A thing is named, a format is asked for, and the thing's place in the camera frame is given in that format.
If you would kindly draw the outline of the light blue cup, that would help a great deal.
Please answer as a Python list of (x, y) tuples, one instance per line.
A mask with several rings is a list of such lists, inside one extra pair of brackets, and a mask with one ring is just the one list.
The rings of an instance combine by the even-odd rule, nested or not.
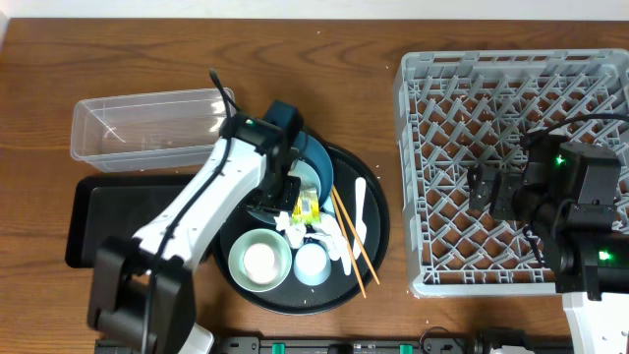
[(319, 244), (305, 244), (295, 255), (293, 271), (301, 283), (319, 286), (331, 274), (331, 260)]

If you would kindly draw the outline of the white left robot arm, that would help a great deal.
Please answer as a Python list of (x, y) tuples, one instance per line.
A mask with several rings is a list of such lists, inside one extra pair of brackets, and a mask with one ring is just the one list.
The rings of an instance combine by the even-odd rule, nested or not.
[(209, 353), (197, 324), (194, 273), (233, 210), (253, 200), (289, 211), (300, 182), (288, 174), (304, 119), (276, 100), (263, 117), (222, 96), (226, 118), (202, 169), (154, 220), (123, 240), (110, 236), (94, 263), (87, 325), (141, 353)]

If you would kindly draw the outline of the pink cup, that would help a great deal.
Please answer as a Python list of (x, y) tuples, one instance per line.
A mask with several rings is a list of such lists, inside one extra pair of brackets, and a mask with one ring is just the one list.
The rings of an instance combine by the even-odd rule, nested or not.
[(256, 284), (271, 283), (277, 274), (275, 252), (264, 243), (253, 244), (247, 249), (243, 265), (248, 278)]

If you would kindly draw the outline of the white tissue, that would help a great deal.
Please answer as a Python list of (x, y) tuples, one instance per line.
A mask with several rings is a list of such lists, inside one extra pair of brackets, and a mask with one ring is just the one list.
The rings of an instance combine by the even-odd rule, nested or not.
[(347, 241), (336, 218), (328, 213), (321, 213), (319, 216), (319, 222), (311, 225), (313, 231), (307, 232), (305, 237), (318, 241), (332, 261), (349, 261)]
[(303, 246), (307, 233), (304, 223), (294, 223), (292, 216), (286, 211), (281, 211), (273, 219), (276, 231), (283, 234), (284, 239), (292, 249), (299, 249)]

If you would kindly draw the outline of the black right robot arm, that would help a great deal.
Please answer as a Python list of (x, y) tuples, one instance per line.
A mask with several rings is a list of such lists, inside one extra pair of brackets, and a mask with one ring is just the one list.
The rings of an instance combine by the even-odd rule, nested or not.
[(621, 162), (608, 147), (574, 141), (567, 118), (525, 134), (521, 170), (478, 164), (467, 172), (472, 209), (524, 224), (542, 243), (538, 263), (554, 274), (573, 349), (628, 350), (628, 237), (613, 228)]

